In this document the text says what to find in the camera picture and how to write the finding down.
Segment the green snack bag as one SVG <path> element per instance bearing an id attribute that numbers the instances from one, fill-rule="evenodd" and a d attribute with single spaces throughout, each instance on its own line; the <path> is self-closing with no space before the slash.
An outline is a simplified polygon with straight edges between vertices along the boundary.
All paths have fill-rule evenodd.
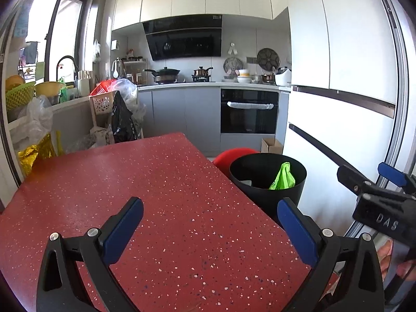
<path id="1" fill-rule="evenodd" d="M 275 180 L 269 187 L 270 190 L 287 190 L 295 186 L 295 178 L 290 171 L 290 162 L 281 165 Z"/>

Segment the black trash bin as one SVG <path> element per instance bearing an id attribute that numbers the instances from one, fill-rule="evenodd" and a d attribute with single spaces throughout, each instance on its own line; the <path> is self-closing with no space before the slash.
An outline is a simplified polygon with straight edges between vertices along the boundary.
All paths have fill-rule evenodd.
<path id="1" fill-rule="evenodd" d="M 287 190 L 270 190 L 281 165 L 290 162 L 295 186 Z M 299 204 L 307 178 L 306 168 L 297 160 L 281 154 L 256 153 L 236 159 L 230 166 L 231 180 L 268 217 L 279 224 L 278 202 L 289 198 Z"/>

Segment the black kitchen faucet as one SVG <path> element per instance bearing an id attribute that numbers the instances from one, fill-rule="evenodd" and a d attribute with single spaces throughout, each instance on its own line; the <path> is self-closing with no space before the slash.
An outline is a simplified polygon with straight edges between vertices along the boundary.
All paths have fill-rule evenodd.
<path id="1" fill-rule="evenodd" d="M 56 65 L 56 81 L 69 84 L 77 80 L 79 67 L 75 59 L 70 55 L 65 55 L 58 60 Z"/>

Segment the white refrigerator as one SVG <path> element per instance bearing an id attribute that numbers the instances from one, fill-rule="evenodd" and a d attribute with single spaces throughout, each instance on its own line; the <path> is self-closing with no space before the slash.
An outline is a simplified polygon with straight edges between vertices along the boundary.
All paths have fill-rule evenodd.
<path id="1" fill-rule="evenodd" d="M 357 229 L 350 166 L 382 187 L 377 168 L 414 165 L 415 29 L 398 0 L 288 0 L 292 90 L 284 154 L 305 166 L 300 210 L 338 235 Z"/>

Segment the cardboard box on floor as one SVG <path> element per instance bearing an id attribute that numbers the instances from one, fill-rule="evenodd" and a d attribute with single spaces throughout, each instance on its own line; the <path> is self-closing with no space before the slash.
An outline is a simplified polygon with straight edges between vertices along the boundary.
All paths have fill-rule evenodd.
<path id="1" fill-rule="evenodd" d="M 274 137 L 262 138 L 261 152 L 269 154 L 282 154 L 283 145 Z"/>

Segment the gold foil bag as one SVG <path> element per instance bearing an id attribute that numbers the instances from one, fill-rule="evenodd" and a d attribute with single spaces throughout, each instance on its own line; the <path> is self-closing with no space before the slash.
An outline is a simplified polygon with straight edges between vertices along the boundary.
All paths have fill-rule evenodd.
<path id="1" fill-rule="evenodd" d="M 51 134 L 46 134 L 38 144 L 33 144 L 18 152 L 21 171 L 27 177 L 36 162 L 56 157 Z"/>

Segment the black plastic bag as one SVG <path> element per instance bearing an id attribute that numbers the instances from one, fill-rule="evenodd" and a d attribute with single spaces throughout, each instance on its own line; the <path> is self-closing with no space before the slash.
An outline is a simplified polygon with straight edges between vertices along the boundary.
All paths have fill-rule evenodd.
<path id="1" fill-rule="evenodd" d="M 116 144 L 134 141 L 138 138 L 132 115 L 121 93 L 116 91 L 111 111 L 111 130 Z"/>

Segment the white rice cooker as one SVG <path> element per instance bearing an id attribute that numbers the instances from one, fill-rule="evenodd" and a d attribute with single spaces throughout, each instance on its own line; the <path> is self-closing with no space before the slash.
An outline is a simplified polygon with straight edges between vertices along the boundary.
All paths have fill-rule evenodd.
<path id="1" fill-rule="evenodd" d="M 287 66 L 279 67 L 275 73 L 275 84 L 280 87 L 289 87 L 291 84 L 291 69 Z"/>

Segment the black built-in oven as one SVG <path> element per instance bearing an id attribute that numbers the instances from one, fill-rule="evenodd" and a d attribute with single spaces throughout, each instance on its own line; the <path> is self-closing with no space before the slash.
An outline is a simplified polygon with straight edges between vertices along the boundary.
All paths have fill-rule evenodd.
<path id="1" fill-rule="evenodd" d="M 222 89 L 221 133 L 274 134 L 278 101 L 277 92 Z"/>

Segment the clear plastic bag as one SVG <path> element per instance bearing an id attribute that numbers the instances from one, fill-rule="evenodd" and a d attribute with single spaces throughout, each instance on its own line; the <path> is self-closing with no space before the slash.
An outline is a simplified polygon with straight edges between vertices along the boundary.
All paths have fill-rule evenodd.
<path id="1" fill-rule="evenodd" d="M 51 132 L 53 111 L 44 95 L 34 97 L 19 114 L 19 124 L 11 129 L 11 140 L 15 151 L 23 151 L 37 145 Z"/>

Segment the beige plastic basket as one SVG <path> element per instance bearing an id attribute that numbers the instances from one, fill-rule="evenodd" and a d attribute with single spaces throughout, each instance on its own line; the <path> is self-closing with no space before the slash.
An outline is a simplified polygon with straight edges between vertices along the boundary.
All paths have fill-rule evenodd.
<path id="1" fill-rule="evenodd" d="M 115 91 L 89 96 L 89 106 L 92 114 L 92 123 L 97 127 L 97 116 L 112 112 Z"/>

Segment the yellow bowl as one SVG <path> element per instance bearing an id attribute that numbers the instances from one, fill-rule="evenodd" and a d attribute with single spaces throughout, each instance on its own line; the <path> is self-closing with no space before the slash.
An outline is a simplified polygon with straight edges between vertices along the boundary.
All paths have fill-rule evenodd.
<path id="1" fill-rule="evenodd" d="M 66 84 L 62 82 L 41 82 L 35 85 L 35 93 L 37 96 L 54 97 L 65 87 Z"/>

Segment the green woven basket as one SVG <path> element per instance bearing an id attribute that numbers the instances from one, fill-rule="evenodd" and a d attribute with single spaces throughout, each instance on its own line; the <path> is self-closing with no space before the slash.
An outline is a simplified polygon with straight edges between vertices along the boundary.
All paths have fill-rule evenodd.
<path id="1" fill-rule="evenodd" d="M 35 82 L 28 82 L 6 92 L 6 110 L 27 105 L 35 95 Z"/>

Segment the black frying pan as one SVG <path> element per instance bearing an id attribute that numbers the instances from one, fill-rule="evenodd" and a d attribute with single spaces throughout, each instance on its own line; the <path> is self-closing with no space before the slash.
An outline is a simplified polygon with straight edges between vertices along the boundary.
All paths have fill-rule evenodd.
<path id="1" fill-rule="evenodd" d="M 177 81 L 180 70 L 164 67 L 160 70 L 145 69 L 145 72 L 152 74 L 155 83 L 168 84 Z"/>

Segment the black range hood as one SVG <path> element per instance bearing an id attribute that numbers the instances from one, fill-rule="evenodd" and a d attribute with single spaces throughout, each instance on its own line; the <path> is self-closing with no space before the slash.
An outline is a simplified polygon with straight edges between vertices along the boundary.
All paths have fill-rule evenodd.
<path id="1" fill-rule="evenodd" d="M 153 61 L 222 54 L 219 14 L 171 16 L 145 21 L 142 25 Z"/>

